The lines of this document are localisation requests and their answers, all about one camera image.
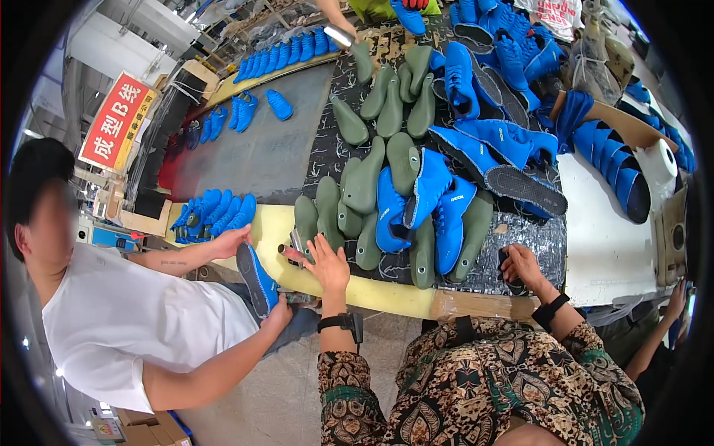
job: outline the shoe sole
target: shoe sole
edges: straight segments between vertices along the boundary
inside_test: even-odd
[[[238,245],[238,250],[236,251],[236,266],[238,266],[238,272],[243,276],[243,280],[246,281],[248,293],[251,295],[251,302],[253,303],[253,308],[256,309],[258,317],[261,319],[267,318],[271,310],[268,304],[268,298],[263,292],[263,286],[258,277],[258,270],[255,265],[255,260],[253,259],[253,253],[244,243]]]

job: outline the cardboard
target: cardboard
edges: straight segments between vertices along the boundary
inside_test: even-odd
[[[191,439],[188,438],[188,435],[181,429],[181,426],[171,414],[163,410],[157,410],[155,415],[159,425],[169,434],[175,446],[191,446]]]
[[[116,414],[125,426],[157,425],[159,422],[153,413],[137,412],[135,410],[117,409]]]
[[[565,91],[561,91],[558,94],[555,104],[553,105],[553,111],[551,111],[549,116],[552,122],[555,122],[558,118],[558,114],[560,114],[560,110],[565,103],[566,95],[567,93]],[[605,121],[611,128],[614,128],[620,136],[622,136],[625,144],[630,146],[633,150],[652,147],[660,139],[664,140],[670,146],[672,152],[679,150],[677,144],[674,144],[671,139],[658,132],[654,127],[640,121],[635,116],[602,102],[595,101],[593,107],[588,114],[585,115],[583,122],[594,121],[596,119]]]
[[[125,446],[161,446],[147,425],[124,426]]]
[[[171,439],[171,436],[161,425],[150,426],[149,429],[151,429],[151,433],[154,434],[156,441],[158,441],[161,446],[174,446],[174,441]]]

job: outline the cardboard box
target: cardboard box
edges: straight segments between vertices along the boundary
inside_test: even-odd
[[[181,429],[181,426],[171,414],[163,410],[157,410],[155,415],[159,425],[169,434],[175,446],[191,446],[191,439],[188,438],[188,435]]]
[[[150,426],[149,429],[161,446],[174,446],[171,436],[161,425]]]
[[[135,410],[118,409],[116,411],[121,424],[125,426],[157,425],[159,422],[153,413],[137,412]]]
[[[147,425],[124,426],[125,446],[161,446]]]

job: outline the paisley print shirt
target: paisley print shirt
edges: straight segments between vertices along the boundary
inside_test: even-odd
[[[568,445],[627,445],[644,419],[635,384],[583,322],[559,343],[501,318],[472,318],[476,341],[455,346],[456,324],[415,339],[396,376],[386,420],[360,355],[318,357],[323,445],[490,445],[511,416]]]

